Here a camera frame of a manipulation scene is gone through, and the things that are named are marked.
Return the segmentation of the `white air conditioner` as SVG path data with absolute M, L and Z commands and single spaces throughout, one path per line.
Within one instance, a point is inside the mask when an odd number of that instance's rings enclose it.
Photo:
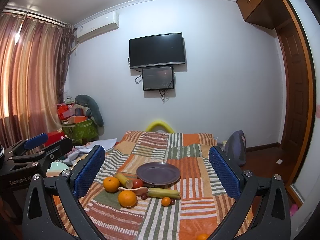
M 76 40 L 84 42 L 119 28 L 119 15 L 113 11 L 77 27 Z

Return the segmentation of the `green sugarcane piece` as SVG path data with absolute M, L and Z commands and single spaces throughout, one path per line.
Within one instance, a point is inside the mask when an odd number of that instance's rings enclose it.
M 177 190 L 160 189 L 160 188 L 154 188 L 154 187 L 149 188 L 148 196 L 154 197 L 154 198 L 164 198 L 164 197 L 169 197 L 174 199 L 181 198 L 180 192 Z

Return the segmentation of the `pink slipper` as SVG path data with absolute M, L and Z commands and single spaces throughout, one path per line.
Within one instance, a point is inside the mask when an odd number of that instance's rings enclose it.
M 292 217 L 298 211 L 298 209 L 299 207 L 297 204 L 292 204 L 290 207 L 290 216 Z

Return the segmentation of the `black wall television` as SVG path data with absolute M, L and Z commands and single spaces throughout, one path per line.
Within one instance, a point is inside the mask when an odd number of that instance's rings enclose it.
M 129 40 L 129 67 L 131 69 L 185 64 L 182 33 L 144 36 Z

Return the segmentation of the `green cardboard box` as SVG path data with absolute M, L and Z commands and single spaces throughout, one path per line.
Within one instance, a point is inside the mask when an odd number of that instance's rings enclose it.
M 64 124 L 62 130 L 71 139 L 73 144 L 82 145 L 87 143 L 98 136 L 98 129 L 92 119 L 76 124 Z

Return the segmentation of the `pink orange curtain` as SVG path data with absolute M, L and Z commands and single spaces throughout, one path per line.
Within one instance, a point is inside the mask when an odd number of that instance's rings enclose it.
M 60 129 L 73 25 L 1 14 L 1 144 Z

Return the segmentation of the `yellow sugarcane piece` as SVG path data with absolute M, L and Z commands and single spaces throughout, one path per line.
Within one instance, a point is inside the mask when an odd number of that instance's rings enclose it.
M 123 185 L 125 188 L 127 188 L 127 189 L 133 188 L 133 181 L 131 179 L 127 178 L 122 173 L 117 172 L 114 176 L 119 180 L 121 185 Z

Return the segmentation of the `small black monitor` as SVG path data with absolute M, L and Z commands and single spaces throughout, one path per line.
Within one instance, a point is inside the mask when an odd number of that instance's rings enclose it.
M 144 68 L 142 81 L 144 91 L 174 89 L 174 69 L 172 66 Z

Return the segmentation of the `purple round plate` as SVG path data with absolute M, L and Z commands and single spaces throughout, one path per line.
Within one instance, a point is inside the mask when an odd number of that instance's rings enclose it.
M 169 163 L 152 162 L 140 165 L 136 170 L 137 178 L 143 182 L 165 186 L 177 182 L 181 177 L 180 170 Z

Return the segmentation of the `brown wooden door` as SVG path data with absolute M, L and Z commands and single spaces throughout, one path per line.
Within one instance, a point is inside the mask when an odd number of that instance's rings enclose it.
M 305 158 L 312 123 L 313 83 L 302 30 L 288 20 L 277 28 L 286 79 L 286 115 L 281 146 L 289 155 L 292 183 Z

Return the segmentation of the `red tomato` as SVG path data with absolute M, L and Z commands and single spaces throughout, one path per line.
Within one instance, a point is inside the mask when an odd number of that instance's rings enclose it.
M 139 187 L 143 187 L 144 186 L 144 182 L 142 180 L 140 180 L 140 179 L 134 179 L 132 181 L 132 185 L 133 185 L 132 188 L 136 189 L 136 188 L 139 188 Z

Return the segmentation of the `brown wooden wardrobe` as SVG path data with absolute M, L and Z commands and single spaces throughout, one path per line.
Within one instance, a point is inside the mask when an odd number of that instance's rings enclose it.
M 267 29 L 274 29 L 291 15 L 283 0 L 237 0 L 245 22 Z

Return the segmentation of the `purple grey backpack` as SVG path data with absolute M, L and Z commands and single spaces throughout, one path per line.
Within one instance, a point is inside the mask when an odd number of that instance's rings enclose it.
M 246 163 L 246 138 L 243 130 L 235 131 L 225 144 L 225 154 L 239 166 Z

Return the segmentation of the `small mandarin orange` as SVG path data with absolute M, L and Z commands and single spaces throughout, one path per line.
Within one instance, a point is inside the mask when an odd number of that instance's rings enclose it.
M 169 197 L 162 198 L 161 205 L 164 207 L 170 206 L 171 205 L 171 198 L 169 198 Z

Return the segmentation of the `red gift box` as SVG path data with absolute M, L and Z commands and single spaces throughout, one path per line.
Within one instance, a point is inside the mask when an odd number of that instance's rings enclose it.
M 44 146 L 47 147 L 65 137 L 64 131 L 55 131 L 47 134 L 48 140 L 44 143 Z

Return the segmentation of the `large orange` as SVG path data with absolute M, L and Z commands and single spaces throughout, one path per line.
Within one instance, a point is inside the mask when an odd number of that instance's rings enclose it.
M 103 186 L 106 192 L 114 193 L 120 187 L 120 181 L 116 177 L 107 177 L 103 181 Z
M 118 202 L 122 207 L 132 208 L 137 204 L 137 196 L 133 191 L 121 191 L 118 194 Z

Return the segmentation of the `striped patchwork bedspread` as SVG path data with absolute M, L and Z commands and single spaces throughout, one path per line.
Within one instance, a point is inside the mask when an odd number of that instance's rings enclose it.
M 205 239 L 235 200 L 209 162 L 211 134 L 128 131 L 80 204 L 107 239 Z

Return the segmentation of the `grey plush toy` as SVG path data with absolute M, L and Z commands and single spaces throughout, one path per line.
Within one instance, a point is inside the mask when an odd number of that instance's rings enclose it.
M 94 118 L 96 124 L 99 127 L 103 127 L 104 126 L 104 121 L 103 121 L 103 118 L 101 116 L 99 106 L 98 106 L 98 104 L 96 103 L 96 101 L 92 97 L 90 97 L 88 95 L 84 95 L 84 94 L 77 95 L 75 97 L 75 103 L 77 105 L 80 105 L 80 106 L 83 106 L 83 107 L 87 107 L 89 112 L 90 112 L 89 116 Z

